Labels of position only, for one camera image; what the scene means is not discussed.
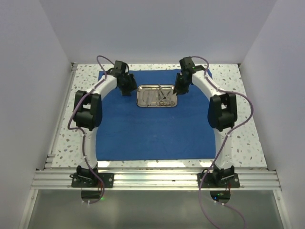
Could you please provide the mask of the steel forceps clamp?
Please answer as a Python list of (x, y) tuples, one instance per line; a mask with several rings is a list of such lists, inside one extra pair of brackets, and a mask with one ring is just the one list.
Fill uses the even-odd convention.
[(175, 105), (175, 103), (174, 103), (174, 101), (172, 101), (172, 99), (171, 99), (171, 91), (169, 92), (169, 95), (167, 96), (167, 100), (166, 101), (160, 101), (159, 99), (158, 99), (158, 101), (156, 102), (156, 104), (158, 105), (158, 106), (174, 106)]

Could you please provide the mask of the stainless steel instrument tray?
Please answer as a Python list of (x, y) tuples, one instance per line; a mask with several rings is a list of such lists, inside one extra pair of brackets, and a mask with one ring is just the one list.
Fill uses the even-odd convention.
[(174, 101), (175, 105), (174, 106), (158, 106), (156, 104), (156, 102), (158, 101), (158, 98), (157, 98), (157, 93), (156, 93), (156, 96), (155, 96), (155, 99), (154, 99), (154, 102), (151, 104), (151, 106), (149, 107), (146, 107), (144, 105), (144, 101), (142, 99), (142, 96), (143, 96), (143, 92), (145, 90), (148, 90), (148, 89), (151, 89), (151, 88), (158, 88), (158, 85), (157, 84), (143, 84), (143, 85), (140, 85), (137, 89), (137, 105), (139, 107), (146, 107), (146, 108), (157, 108), (157, 107), (175, 107), (177, 106), (178, 104), (178, 99), (177, 99), (177, 95), (176, 94), (173, 94), (173, 89), (174, 89), (174, 86), (173, 85), (170, 85), (170, 84), (161, 84), (161, 87), (163, 88), (163, 91), (171, 91), (171, 99), (172, 101)]

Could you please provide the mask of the steel scalpel handle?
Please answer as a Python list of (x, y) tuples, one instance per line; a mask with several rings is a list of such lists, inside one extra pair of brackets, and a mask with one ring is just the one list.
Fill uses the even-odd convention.
[(145, 90), (145, 91), (143, 92), (143, 96), (142, 96), (142, 99), (143, 99), (143, 101), (144, 101), (144, 105), (145, 105), (146, 107), (149, 106), (149, 98), (150, 98), (150, 90), (148, 89), (148, 90)]

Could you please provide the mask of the steel surgical scissors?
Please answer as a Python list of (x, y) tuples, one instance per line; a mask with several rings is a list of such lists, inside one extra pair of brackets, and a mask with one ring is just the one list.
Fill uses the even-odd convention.
[(167, 96), (169, 95), (169, 92), (167, 94), (165, 94), (163, 92), (163, 88), (161, 87), (160, 84), (158, 84), (158, 88), (157, 88), (157, 96), (158, 96), (158, 99), (160, 101), (166, 101), (167, 100)]

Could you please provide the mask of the steel tweezers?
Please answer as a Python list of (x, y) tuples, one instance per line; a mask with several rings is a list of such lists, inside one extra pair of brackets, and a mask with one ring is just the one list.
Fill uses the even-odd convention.
[(156, 96), (156, 88), (151, 88), (148, 90), (147, 99), (146, 99), (146, 106), (149, 107), (154, 102)]

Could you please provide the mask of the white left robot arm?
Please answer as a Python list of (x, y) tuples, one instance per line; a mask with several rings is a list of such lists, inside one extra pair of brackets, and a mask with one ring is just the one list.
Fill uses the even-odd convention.
[(102, 99), (116, 88), (119, 88), (123, 96), (130, 96), (137, 89), (134, 75), (129, 70), (127, 63), (115, 61), (109, 70), (102, 69), (101, 78), (91, 88), (75, 93), (68, 129), (81, 131), (81, 153), (85, 167), (77, 167), (77, 177), (74, 180), (83, 182), (88, 187), (104, 187), (104, 184), (98, 173), (95, 150), (88, 148), (93, 144), (86, 143), (86, 140), (94, 140), (102, 122)]

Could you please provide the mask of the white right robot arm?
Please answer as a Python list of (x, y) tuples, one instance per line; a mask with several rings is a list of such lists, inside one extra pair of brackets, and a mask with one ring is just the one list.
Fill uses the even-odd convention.
[(209, 99), (207, 120), (214, 130), (216, 154), (212, 172), (202, 177), (205, 182), (210, 181), (217, 187), (224, 187), (234, 179), (235, 174), (232, 140), (228, 132), (237, 121), (236, 95), (221, 88), (208, 74), (208, 67), (195, 65), (192, 57), (182, 58), (179, 64), (181, 71), (176, 76), (173, 93), (186, 94), (192, 84)]

